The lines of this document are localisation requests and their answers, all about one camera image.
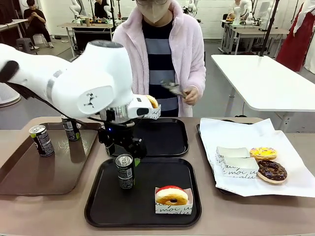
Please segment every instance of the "glasses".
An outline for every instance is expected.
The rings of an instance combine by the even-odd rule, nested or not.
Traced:
[[[166,4],[167,0],[136,0],[140,5],[148,5],[155,2],[157,5]]]

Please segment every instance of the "pink fleece jacket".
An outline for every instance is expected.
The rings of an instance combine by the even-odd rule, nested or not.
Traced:
[[[169,9],[174,15],[169,44],[176,83],[183,89],[189,86],[197,88],[201,97],[206,80],[201,27],[193,17],[182,12],[176,0],[171,0]],[[135,7],[128,20],[115,30],[113,41],[122,44],[128,51],[133,76],[133,92],[149,94],[149,63],[142,31],[142,18],[141,12]],[[181,98],[179,98],[179,116],[192,117],[192,106],[184,103]]]

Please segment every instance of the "soda can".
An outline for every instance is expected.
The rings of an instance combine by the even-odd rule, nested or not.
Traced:
[[[134,186],[133,158],[128,154],[116,158],[119,186],[122,189],[131,189]]]
[[[63,128],[65,130],[65,133],[67,134],[69,141],[79,140],[81,134],[80,130],[77,127],[77,123],[64,115],[61,116],[61,120],[63,121]]]
[[[54,154],[53,144],[44,125],[34,126],[29,132],[40,156],[47,157]]]

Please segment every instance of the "black tray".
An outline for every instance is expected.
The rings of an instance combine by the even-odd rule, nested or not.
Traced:
[[[189,149],[185,124],[178,119],[142,119],[135,126],[133,134],[144,140],[147,157],[179,157]],[[127,153],[120,146],[115,148],[114,157]]]
[[[223,121],[234,122],[234,121],[229,120],[229,119],[223,119]],[[201,140],[200,124],[197,125],[197,130],[198,130],[198,133],[199,133],[199,138],[200,138],[200,140]],[[202,146],[203,146],[204,152],[206,153],[206,149],[205,149],[205,146],[203,145],[202,140],[201,140],[201,144],[202,144]],[[211,169],[211,172],[212,172],[213,180],[216,182],[216,180],[215,180],[215,174],[214,174],[214,172],[213,172],[213,170],[212,170],[211,165],[210,165],[210,169]],[[226,195],[236,195],[235,193],[231,193],[231,192],[226,191],[226,190],[221,189],[221,188],[217,188],[217,189],[218,189],[221,193],[226,194]]]
[[[155,187],[176,185],[191,188],[191,215],[156,214]],[[201,215],[201,203],[192,165],[180,158],[144,158],[135,168],[135,186],[123,190],[118,184],[114,159],[102,163],[85,207],[86,221],[102,228],[187,227]]]

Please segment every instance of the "red garment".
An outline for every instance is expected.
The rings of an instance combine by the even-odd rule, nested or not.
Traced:
[[[296,32],[295,37],[293,37],[293,30],[296,25],[298,16],[299,14],[297,14],[295,21],[291,27],[291,31],[285,39],[276,59],[277,62],[295,72],[301,70],[307,49],[310,44],[313,25],[315,22],[315,16],[312,13],[308,12],[301,27]]]

